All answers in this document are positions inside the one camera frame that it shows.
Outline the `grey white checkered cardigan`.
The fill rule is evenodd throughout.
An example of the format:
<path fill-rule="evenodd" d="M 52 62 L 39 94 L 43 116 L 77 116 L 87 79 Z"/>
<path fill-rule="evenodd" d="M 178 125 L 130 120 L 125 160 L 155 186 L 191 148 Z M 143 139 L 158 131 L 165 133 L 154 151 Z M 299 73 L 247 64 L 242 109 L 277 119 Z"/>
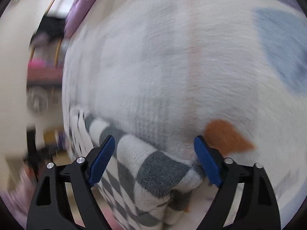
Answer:
<path fill-rule="evenodd" d="M 115 151 L 98 187 L 123 229 L 175 225 L 204 180 L 198 165 L 160 151 L 80 108 L 70 110 L 65 130 L 71 157 L 85 156 L 107 136 L 114 137 Z"/>

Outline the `white fleece bed blanket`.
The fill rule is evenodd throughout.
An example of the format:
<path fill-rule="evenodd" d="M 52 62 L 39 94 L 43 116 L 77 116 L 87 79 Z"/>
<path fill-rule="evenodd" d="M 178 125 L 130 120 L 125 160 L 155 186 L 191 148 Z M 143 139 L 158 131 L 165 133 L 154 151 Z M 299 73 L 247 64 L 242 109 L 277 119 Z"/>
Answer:
<path fill-rule="evenodd" d="M 66 53 L 64 129 L 72 108 L 201 169 L 197 136 L 260 163 L 281 227 L 306 227 L 306 0 L 97 0 Z M 196 229 L 217 191 L 205 175 L 167 229 Z"/>

